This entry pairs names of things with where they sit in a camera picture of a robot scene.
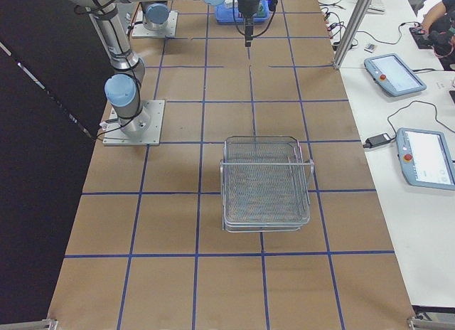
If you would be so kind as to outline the operator hand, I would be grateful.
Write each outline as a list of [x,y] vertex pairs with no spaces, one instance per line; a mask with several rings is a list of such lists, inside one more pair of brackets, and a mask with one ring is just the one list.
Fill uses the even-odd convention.
[[426,15],[421,23],[422,29],[425,31],[425,33],[429,33],[431,25],[434,23],[434,18],[430,17],[429,15]]

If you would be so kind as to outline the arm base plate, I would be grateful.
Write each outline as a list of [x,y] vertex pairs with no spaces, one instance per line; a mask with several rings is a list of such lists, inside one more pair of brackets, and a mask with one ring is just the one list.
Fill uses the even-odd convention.
[[168,20],[165,24],[154,24],[151,28],[147,28],[143,23],[143,13],[139,10],[136,15],[134,27],[131,32],[132,38],[174,38],[176,35],[176,27],[178,20],[178,12],[171,11]]
[[126,127],[120,128],[117,112],[112,107],[109,118],[113,122],[107,124],[106,134],[102,135],[105,146],[143,146],[160,144],[162,123],[164,118],[164,100],[142,100],[141,113]]

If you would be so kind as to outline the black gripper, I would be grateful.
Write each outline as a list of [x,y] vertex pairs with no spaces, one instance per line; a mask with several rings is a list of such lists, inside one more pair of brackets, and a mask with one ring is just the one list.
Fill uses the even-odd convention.
[[259,8],[260,0],[237,0],[238,11],[241,13],[244,19],[244,39],[245,47],[249,47],[252,44],[253,32],[254,32],[254,15],[257,13]]

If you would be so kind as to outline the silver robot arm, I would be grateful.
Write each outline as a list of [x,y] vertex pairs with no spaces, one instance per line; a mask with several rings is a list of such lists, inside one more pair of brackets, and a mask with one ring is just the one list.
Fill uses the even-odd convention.
[[[141,100],[141,84],[145,75],[144,61],[132,50],[129,37],[123,32],[118,16],[118,3],[139,3],[143,24],[153,31],[168,24],[170,0],[69,0],[77,15],[89,15],[97,27],[100,40],[109,55],[114,76],[105,83],[105,93],[117,113],[118,128],[128,137],[142,135],[149,127],[151,115]],[[225,0],[202,0],[218,6]]]
[[170,10],[167,1],[145,1],[140,3],[142,22],[148,30],[157,30],[167,24]]

